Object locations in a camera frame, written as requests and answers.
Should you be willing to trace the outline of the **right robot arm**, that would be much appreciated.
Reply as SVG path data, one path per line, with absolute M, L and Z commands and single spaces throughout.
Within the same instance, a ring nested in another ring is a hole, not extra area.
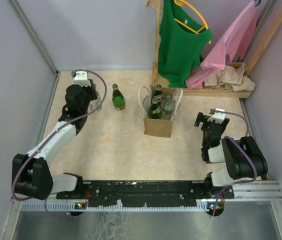
M 142 118 L 132 104 L 98 121 L 101 191 L 154 204 L 232 198 L 235 183 L 266 174 L 255 140 L 223 136 L 228 118 L 194 114 L 183 104 L 176 120 Z

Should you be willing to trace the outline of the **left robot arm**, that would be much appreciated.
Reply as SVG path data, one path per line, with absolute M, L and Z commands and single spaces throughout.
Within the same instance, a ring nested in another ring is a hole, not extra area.
M 72 173 L 52 175 L 50 166 L 59 152 L 83 129 L 87 121 L 89 104 L 97 100 L 96 85 L 91 79 L 76 80 L 66 89 L 66 104 L 54 129 L 26 154 L 16 154 L 12 160 L 12 197 L 23 195 L 45 200 L 49 195 L 68 192 L 78 199 L 85 186 L 79 176 Z

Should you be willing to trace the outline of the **green Perrier bottle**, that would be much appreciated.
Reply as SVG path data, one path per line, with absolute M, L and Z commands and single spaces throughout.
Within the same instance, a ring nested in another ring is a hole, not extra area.
M 157 98 L 159 103 L 161 103 L 162 100 L 164 99 L 164 95 L 163 95 L 163 91 L 162 91 L 162 86 L 160 84 L 156 85 L 155 92 L 154 92 L 153 96 Z
M 161 118 L 161 107 L 158 98 L 156 96 L 151 100 L 151 106 L 148 109 L 148 118 L 149 119 Z
M 119 87 L 116 83 L 112 85 L 112 89 L 113 89 L 113 92 L 112 92 L 113 106 L 116 110 L 121 111 L 126 106 L 125 98 L 123 94 L 121 93 L 121 91 L 119 90 Z

